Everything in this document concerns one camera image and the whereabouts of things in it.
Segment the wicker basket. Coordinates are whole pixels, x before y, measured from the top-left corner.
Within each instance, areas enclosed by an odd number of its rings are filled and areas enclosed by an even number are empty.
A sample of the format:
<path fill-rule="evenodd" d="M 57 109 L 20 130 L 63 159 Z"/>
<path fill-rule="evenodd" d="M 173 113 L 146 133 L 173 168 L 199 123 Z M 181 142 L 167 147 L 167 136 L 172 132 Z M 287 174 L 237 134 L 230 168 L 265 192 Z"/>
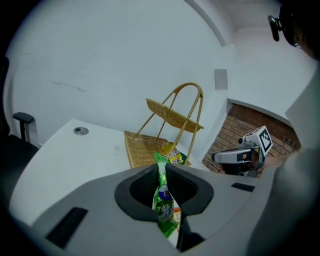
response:
<path fill-rule="evenodd" d="M 188 86 L 194 86 L 197 89 L 195 100 L 187 116 L 180 114 L 173 109 L 178 94 L 182 89 Z M 192 139 L 185 160 L 182 162 L 184 166 L 191 166 L 189 161 L 196 134 L 204 127 L 199 124 L 202 107 L 204 101 L 204 94 L 202 88 L 194 82 L 186 82 L 176 87 L 162 103 L 147 98 L 146 103 L 149 110 L 152 112 L 151 116 L 146 120 L 138 132 L 124 131 L 124 143 L 128 156 L 129 165 L 131 168 L 138 168 L 154 164 L 154 152 L 162 153 L 161 148 L 167 142 L 166 139 L 161 138 L 161 132 L 165 124 L 179 129 L 179 133 L 173 142 L 169 152 L 172 153 L 178 145 L 183 132 L 192 134 Z M 158 116 L 163 119 L 162 126 L 157 136 L 150 136 L 142 134 L 141 131 L 154 117 Z"/>

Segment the orange-ended peanut snack packet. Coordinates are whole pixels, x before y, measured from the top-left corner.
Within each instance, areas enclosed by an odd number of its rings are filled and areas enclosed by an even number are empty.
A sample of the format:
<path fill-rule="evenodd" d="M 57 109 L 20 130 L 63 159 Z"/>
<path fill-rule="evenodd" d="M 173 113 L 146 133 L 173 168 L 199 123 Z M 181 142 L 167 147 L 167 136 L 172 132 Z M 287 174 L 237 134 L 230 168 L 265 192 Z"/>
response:
<path fill-rule="evenodd" d="M 179 232 L 180 230 L 180 223 L 181 223 L 181 209 L 180 208 L 174 208 L 174 213 L 173 213 L 173 220 L 176 225 L 176 230 Z"/>

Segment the small green snack packet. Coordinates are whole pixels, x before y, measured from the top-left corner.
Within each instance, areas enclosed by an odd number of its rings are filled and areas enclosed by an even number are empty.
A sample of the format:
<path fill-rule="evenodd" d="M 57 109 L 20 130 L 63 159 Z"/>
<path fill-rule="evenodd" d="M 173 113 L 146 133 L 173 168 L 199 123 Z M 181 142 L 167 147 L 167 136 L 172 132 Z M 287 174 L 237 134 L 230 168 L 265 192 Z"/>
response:
<path fill-rule="evenodd" d="M 160 153 L 154 153 L 157 164 L 157 189 L 154 193 L 152 209 L 156 212 L 158 226 L 167 240 L 175 247 L 178 243 L 179 231 L 174 222 L 174 208 L 179 208 L 168 187 L 166 165 L 169 161 Z"/>

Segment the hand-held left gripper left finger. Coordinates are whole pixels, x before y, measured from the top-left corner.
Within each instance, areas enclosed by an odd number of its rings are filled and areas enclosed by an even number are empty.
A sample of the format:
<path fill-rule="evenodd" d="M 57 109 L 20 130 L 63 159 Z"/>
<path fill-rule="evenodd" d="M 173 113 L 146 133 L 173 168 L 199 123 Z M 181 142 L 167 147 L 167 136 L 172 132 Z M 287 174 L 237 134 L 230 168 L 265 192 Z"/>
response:
<path fill-rule="evenodd" d="M 43 212 L 33 228 L 66 256 L 177 256 L 152 208 L 158 167 L 88 181 Z"/>

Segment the black office chair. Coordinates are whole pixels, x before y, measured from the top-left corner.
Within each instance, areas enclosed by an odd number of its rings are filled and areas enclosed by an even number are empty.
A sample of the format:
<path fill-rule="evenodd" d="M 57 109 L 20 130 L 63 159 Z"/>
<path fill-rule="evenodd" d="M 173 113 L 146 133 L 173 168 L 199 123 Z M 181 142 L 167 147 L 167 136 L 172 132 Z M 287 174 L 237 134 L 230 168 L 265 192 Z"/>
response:
<path fill-rule="evenodd" d="M 4 108 L 4 88 L 9 64 L 7 57 L 0 58 L 0 202 L 6 208 L 9 207 L 20 176 L 39 150 L 27 141 L 26 126 L 35 122 L 33 116 L 24 112 L 13 114 L 13 119 L 19 121 L 21 137 L 10 133 Z"/>

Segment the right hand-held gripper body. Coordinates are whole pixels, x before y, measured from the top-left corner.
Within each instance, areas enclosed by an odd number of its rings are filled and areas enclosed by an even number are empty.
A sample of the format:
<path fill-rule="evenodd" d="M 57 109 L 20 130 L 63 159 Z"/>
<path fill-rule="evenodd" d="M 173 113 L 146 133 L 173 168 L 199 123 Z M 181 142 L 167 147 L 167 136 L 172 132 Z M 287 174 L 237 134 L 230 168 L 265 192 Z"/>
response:
<path fill-rule="evenodd" d="M 267 127 L 258 127 L 238 140 L 237 148 L 251 149 L 259 154 L 258 169 L 250 168 L 247 171 L 243 171 L 240 175 L 246 177 L 255 178 L 258 174 L 258 170 L 263 167 L 265 158 L 273 146 L 272 139 L 267 130 Z"/>

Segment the person's right hand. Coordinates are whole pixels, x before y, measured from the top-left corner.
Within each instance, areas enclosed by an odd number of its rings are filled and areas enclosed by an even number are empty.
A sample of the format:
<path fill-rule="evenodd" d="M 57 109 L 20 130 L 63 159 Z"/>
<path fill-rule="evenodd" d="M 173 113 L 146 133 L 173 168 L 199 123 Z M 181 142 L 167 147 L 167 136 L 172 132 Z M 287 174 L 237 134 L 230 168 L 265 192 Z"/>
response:
<path fill-rule="evenodd" d="M 249 167 L 251 169 L 258 169 L 259 168 L 259 157 L 260 155 L 256 151 L 252 151 L 249 156 L 247 157 L 250 160 Z"/>

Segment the grey wall plate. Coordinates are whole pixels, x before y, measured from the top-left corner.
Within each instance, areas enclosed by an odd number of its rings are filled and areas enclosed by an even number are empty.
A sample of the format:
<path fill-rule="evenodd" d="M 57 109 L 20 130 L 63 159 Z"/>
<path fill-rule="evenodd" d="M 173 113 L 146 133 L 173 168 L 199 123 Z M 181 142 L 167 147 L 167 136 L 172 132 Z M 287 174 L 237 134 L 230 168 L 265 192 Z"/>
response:
<path fill-rule="evenodd" d="M 228 71 L 226 69 L 214 70 L 214 82 L 216 90 L 228 89 Z"/>

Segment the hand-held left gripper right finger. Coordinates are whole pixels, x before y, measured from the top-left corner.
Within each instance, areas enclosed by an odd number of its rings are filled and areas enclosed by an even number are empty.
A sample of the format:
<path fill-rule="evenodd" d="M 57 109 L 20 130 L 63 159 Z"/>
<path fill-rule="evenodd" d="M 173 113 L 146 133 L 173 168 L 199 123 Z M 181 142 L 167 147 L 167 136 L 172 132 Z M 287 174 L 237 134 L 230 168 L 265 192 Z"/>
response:
<path fill-rule="evenodd" d="M 165 256 L 247 256 L 257 214 L 249 214 L 259 179 L 166 165 L 168 189 L 181 209 L 176 248 Z"/>

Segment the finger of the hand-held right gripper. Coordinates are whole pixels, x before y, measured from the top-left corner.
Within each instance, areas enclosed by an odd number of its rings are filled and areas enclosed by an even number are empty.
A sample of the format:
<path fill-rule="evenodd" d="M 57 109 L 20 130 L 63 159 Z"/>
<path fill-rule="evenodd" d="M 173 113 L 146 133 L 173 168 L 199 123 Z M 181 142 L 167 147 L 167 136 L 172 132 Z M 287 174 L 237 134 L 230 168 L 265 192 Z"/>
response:
<path fill-rule="evenodd" d="M 222 166 L 225 174 L 241 175 L 250 169 L 251 155 L 252 150 L 249 148 L 235 148 L 214 152 L 211 159 Z"/>

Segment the yellow green snack bag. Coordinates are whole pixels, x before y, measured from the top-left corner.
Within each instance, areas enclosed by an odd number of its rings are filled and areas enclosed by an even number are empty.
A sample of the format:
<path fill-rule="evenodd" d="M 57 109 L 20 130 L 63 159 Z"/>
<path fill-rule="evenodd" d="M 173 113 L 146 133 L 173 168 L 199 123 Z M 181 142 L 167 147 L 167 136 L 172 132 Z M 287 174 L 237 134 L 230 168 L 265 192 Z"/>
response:
<path fill-rule="evenodd" d="M 171 155 L 169 156 L 169 151 L 172 145 L 172 142 L 163 143 L 160 149 L 160 154 L 167 158 L 171 164 L 184 164 L 187 156 L 180 152 L 177 148 L 174 148 Z"/>

